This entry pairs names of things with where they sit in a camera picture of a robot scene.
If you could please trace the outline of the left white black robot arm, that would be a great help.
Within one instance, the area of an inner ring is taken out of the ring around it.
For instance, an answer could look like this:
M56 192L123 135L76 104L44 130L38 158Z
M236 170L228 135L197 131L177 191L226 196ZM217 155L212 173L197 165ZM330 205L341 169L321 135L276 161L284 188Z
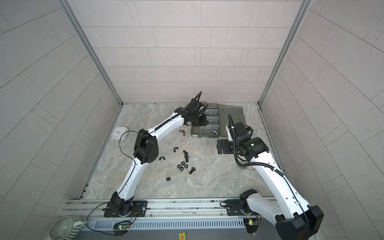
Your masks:
M208 120L205 115L208 104L200 102L202 92L199 92L186 107L177 108L166 120L159 125L137 132L132 164L121 186L115 191L107 202L104 211L105 217L126 217L134 215L133 198L136 187L148 165L154 162L159 155L159 142L175 129L187 125L205 127Z

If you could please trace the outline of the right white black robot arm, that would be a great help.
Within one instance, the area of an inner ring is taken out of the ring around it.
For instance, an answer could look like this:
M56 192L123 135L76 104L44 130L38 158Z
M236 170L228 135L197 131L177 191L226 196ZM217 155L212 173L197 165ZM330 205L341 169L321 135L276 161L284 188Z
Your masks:
M308 240L317 234L324 218L320 207L310 205L298 193L261 138L252 138L251 130L242 122L235 123L231 115L228 118L228 140L223 147L230 149L240 168L254 167L277 201L274 204L256 190L247 190L239 200L243 213L264 217L275 226L282 240Z

